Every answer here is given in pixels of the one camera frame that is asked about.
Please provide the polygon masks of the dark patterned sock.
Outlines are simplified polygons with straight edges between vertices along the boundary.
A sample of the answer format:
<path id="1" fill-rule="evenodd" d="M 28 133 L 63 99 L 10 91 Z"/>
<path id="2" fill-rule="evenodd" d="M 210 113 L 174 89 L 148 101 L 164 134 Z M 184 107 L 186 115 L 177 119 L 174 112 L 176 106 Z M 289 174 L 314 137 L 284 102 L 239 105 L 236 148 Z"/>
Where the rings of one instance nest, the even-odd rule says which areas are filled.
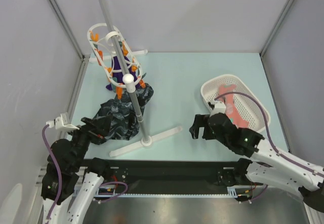
<path id="1" fill-rule="evenodd" d="M 115 97 L 101 104 L 93 119 L 112 116 L 107 139 L 130 140 L 139 133 L 139 124 L 136 113 L 127 91 L 124 91 L 121 99 Z"/>

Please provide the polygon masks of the pink patterned sock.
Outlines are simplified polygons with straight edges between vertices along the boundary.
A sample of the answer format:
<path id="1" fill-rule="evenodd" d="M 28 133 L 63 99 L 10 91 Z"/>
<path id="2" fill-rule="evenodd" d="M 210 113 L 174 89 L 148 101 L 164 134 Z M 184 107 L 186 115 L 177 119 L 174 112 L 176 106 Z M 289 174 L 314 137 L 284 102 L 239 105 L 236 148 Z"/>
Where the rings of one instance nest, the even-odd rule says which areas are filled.
<path id="1" fill-rule="evenodd" d="M 223 84 L 219 87 L 218 93 L 220 95 L 222 95 L 227 92 L 233 92 L 235 89 L 236 89 L 235 84 L 230 84 L 230 85 Z M 219 100 L 224 102 L 224 104 L 226 105 L 225 113 L 229 117 L 231 122 L 238 128 L 247 128 L 249 125 L 249 122 L 244 120 L 240 116 L 237 108 L 234 105 L 233 96 L 234 96 L 233 94 L 228 94 L 228 95 L 223 96 L 222 98 L 219 98 Z"/>

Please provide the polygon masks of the white oval clip hanger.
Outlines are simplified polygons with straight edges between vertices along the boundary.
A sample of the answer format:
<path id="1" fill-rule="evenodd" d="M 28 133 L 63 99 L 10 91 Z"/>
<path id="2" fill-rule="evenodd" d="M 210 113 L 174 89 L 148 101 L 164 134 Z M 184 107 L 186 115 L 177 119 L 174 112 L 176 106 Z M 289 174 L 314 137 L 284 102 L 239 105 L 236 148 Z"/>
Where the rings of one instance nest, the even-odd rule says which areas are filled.
<path id="1" fill-rule="evenodd" d="M 116 93 L 117 98 L 122 98 L 122 94 L 126 87 L 124 83 L 118 83 L 116 81 L 116 78 L 112 77 L 113 72 L 122 72 L 122 66 L 121 70 L 115 70 L 114 63 L 111 63 L 113 57 L 117 56 L 114 45 L 112 43 L 113 37 L 116 37 L 117 41 L 119 42 L 122 54 L 126 61 L 127 69 L 129 70 L 129 68 L 131 68 L 132 71 L 134 71 L 137 75 L 137 80 L 134 81 L 135 87 L 137 89 L 146 88 L 146 84 L 143 80 L 146 76 L 146 73 L 143 72 L 142 66 L 136 56 L 146 55 L 148 51 L 140 50 L 133 52 L 117 27 L 114 27 L 112 32 L 108 33 L 103 38 L 100 38 L 99 34 L 97 33 L 98 28 L 100 27 L 107 27 L 107 25 L 105 23 L 97 23 L 90 27 L 87 33 L 87 39 L 95 56 L 93 62 L 97 62 L 98 65 L 103 68 L 108 83 L 112 84 L 112 91 Z"/>

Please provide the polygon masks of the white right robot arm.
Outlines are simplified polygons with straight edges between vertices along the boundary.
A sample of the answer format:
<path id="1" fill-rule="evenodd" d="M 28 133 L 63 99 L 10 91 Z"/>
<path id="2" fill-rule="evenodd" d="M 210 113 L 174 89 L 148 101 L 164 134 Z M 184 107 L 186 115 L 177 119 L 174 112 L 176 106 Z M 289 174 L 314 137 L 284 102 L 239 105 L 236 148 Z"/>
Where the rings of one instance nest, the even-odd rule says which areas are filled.
<path id="1" fill-rule="evenodd" d="M 195 115 L 189 132 L 197 139 L 203 128 L 203 139 L 216 140 L 242 159 L 244 166 L 234 170 L 239 184 L 263 183 L 300 197 L 310 208 L 323 212 L 323 167 L 312 164 L 280 148 L 262 134 L 236 127 L 227 115 Z"/>

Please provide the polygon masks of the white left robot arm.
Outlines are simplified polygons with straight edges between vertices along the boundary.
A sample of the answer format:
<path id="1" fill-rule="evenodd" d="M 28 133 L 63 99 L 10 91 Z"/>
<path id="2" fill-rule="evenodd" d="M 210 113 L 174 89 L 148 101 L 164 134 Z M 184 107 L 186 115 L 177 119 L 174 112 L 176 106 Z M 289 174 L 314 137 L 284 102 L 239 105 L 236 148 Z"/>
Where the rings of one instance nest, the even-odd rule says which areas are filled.
<path id="1" fill-rule="evenodd" d="M 96 190 L 112 179 L 113 170 L 109 163 L 93 158 L 84 171 L 83 190 L 75 203 L 71 204 L 74 188 L 79 180 L 78 172 L 91 143 L 101 145 L 107 141 L 112 116 L 95 119 L 83 117 L 83 125 L 70 124 L 66 114 L 47 121 L 42 129 L 42 138 L 49 156 L 46 173 L 42 179 L 43 223 L 82 223 Z M 49 144 L 45 135 L 48 128 L 65 131 L 71 140 L 59 139 Z"/>

